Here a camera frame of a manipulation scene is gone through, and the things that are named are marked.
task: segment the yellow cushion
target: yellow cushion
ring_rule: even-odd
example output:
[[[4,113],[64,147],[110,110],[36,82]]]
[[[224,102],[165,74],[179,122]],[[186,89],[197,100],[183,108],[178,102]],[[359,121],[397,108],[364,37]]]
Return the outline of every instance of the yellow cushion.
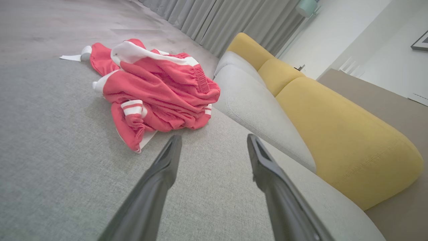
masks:
[[[266,88],[276,96],[288,83],[305,75],[279,59],[269,59],[258,71]]]
[[[308,146],[317,175],[361,209],[401,192],[422,173],[423,159],[407,137],[317,81],[297,78],[276,100]]]
[[[243,57],[256,70],[268,60],[275,58],[271,53],[244,33],[238,33],[226,51],[232,51]]]

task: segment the framed picture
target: framed picture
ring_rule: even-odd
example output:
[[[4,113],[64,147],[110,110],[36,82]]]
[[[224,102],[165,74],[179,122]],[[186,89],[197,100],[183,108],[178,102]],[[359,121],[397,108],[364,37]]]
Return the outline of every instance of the framed picture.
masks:
[[[413,50],[428,51],[428,31],[426,31],[411,47]]]

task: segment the red and white jacket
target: red and white jacket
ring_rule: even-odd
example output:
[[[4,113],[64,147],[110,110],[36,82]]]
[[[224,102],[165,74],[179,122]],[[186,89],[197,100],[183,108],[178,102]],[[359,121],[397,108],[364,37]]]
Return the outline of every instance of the red and white jacket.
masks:
[[[211,118],[220,88],[186,53],[146,50],[137,39],[113,49],[92,46],[92,67],[103,77],[92,87],[112,103],[117,131],[140,152],[144,132],[198,129]]]

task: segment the gray curtain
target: gray curtain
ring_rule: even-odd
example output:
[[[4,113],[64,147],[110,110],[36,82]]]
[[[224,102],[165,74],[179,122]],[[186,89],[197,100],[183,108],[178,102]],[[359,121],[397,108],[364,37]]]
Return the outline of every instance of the gray curtain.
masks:
[[[299,0],[141,1],[217,57],[239,32],[276,55],[303,21]]]

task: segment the floor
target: floor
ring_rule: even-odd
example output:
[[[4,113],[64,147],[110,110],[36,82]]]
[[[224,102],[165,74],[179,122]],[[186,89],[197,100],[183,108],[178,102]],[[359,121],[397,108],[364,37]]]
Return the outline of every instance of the floor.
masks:
[[[148,49],[187,52],[214,76],[218,58],[138,0],[1,0],[0,64],[79,54],[138,38]]]

